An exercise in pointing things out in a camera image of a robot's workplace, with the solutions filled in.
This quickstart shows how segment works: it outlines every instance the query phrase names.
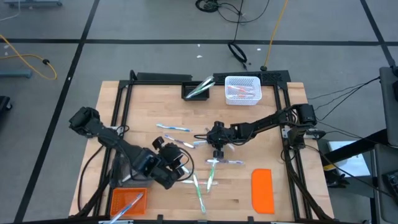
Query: white plastic basket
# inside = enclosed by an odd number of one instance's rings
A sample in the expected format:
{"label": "white plastic basket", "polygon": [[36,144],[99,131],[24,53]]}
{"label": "white plastic basket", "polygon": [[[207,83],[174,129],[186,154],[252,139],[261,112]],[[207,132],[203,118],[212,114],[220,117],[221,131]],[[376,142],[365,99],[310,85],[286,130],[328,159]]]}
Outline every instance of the white plastic basket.
{"label": "white plastic basket", "polygon": [[225,98],[228,105],[256,105],[261,100],[261,83],[258,77],[225,78]]}

